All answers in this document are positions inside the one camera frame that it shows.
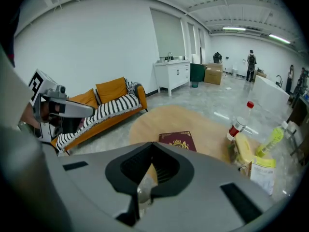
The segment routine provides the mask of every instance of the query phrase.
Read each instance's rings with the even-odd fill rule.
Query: maroon passport
[[[180,131],[180,132],[160,134],[159,142],[165,143],[168,145],[178,146],[180,148],[192,150],[195,152],[197,151],[193,143],[191,132],[189,131]]]

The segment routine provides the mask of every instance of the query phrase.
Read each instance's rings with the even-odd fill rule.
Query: backpack
[[[255,57],[254,57],[254,55],[250,54],[250,56],[249,56],[249,63],[250,64],[255,64]]]
[[[220,53],[217,52],[213,55],[213,62],[214,63],[218,64],[218,63],[220,63],[221,60],[222,60],[222,56],[221,56]]]

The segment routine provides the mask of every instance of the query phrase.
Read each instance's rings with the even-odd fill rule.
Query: striped blanket
[[[99,105],[94,116],[85,118],[84,125],[76,133],[60,134],[56,142],[57,149],[59,151],[64,151],[64,148],[76,138],[88,131],[94,125],[101,123],[108,118],[140,108],[140,100],[131,93],[131,89],[128,91],[128,94],[119,97],[116,100]]]

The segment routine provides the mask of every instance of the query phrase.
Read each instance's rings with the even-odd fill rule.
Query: bottle label
[[[239,124],[237,120],[233,123],[232,127],[228,131],[232,137],[235,137],[236,134],[244,129],[244,126]]]

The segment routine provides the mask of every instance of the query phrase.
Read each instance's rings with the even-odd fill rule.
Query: book
[[[191,132],[189,131],[179,131],[179,132],[160,134],[159,142],[188,149],[195,152],[197,151],[193,143]]]
[[[249,166],[250,179],[263,188],[269,195],[272,195],[275,184],[275,159],[263,159],[257,156]]]

